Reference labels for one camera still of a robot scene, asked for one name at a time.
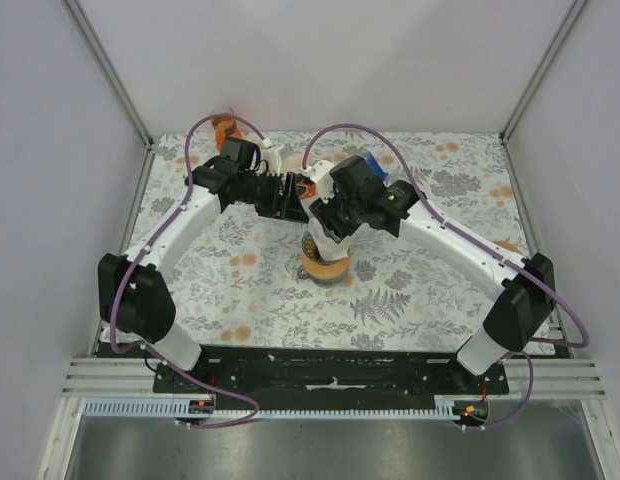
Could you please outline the coffee filter box orange black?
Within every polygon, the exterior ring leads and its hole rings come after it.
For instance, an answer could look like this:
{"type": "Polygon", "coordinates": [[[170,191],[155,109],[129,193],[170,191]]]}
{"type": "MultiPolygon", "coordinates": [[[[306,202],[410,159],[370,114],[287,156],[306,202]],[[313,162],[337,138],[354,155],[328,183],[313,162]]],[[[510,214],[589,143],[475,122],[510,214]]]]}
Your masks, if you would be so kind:
{"type": "Polygon", "coordinates": [[[292,190],[300,200],[301,204],[307,206],[316,198],[316,186],[309,177],[302,172],[301,153],[292,154],[282,161],[281,172],[283,174],[293,174],[292,190]]]}

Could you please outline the orange glass carafe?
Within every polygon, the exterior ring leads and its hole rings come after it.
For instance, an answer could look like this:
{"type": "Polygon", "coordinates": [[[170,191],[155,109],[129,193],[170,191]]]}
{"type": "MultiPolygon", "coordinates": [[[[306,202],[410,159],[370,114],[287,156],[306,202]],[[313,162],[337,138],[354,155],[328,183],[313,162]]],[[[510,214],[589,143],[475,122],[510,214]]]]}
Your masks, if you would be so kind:
{"type": "Polygon", "coordinates": [[[237,139],[243,138],[237,121],[233,117],[234,110],[231,107],[217,107],[213,109],[210,114],[215,115],[215,118],[211,120],[211,124],[214,129],[218,151],[222,150],[223,144],[228,137],[237,139]]]}

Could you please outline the grey glass mug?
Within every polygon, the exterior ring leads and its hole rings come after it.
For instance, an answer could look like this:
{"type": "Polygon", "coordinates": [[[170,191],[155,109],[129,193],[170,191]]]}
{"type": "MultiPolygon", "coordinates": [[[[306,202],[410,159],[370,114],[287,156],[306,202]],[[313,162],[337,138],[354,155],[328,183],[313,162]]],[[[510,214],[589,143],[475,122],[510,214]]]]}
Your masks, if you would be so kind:
{"type": "Polygon", "coordinates": [[[347,272],[344,271],[334,278],[319,278],[319,277],[311,275],[309,271],[306,270],[303,265],[301,265],[298,267],[296,275],[299,280],[312,281],[317,285],[334,285],[334,284],[338,284],[342,282],[347,276],[347,272]]]}

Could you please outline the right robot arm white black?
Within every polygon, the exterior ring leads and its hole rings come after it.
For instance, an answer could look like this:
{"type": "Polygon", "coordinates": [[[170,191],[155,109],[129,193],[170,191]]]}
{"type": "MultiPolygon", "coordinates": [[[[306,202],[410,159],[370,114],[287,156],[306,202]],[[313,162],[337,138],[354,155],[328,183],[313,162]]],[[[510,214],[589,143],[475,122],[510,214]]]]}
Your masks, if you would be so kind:
{"type": "Polygon", "coordinates": [[[386,184],[364,158],[319,161],[301,174],[299,197],[324,259],[345,256],[353,236],[367,225],[429,251],[492,300],[481,327],[448,368],[455,391],[473,392],[494,363],[525,348],[554,310],[554,267],[547,257],[537,253],[526,259],[474,236],[428,203],[417,187],[404,180],[386,184]]]}

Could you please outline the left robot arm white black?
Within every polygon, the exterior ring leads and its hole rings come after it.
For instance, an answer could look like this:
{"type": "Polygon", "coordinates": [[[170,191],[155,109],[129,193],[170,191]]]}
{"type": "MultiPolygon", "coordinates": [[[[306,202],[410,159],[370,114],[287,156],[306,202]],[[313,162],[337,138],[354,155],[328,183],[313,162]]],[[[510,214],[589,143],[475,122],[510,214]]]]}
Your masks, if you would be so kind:
{"type": "Polygon", "coordinates": [[[227,138],[217,155],[190,167],[183,199],[145,237],[123,254],[106,254],[99,261],[102,320],[112,333],[135,335],[158,358],[175,365],[175,379],[188,392],[206,388],[210,368],[199,361],[199,344],[177,324],[167,279],[200,232],[234,203],[252,205],[265,218],[307,222],[297,175],[284,165],[292,155],[289,145],[227,138]]]}

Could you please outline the blue plastic dripper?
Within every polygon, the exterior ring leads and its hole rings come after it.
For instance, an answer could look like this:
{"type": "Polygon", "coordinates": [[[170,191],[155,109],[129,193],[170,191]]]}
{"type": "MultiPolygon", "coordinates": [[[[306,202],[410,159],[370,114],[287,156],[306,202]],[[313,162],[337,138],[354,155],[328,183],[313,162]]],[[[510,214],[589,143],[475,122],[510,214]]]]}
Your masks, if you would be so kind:
{"type": "Polygon", "coordinates": [[[375,156],[370,151],[366,151],[362,154],[362,158],[365,160],[366,164],[370,167],[374,175],[378,177],[382,182],[386,182],[388,174],[386,171],[383,170],[383,168],[378,163],[375,156]]]}

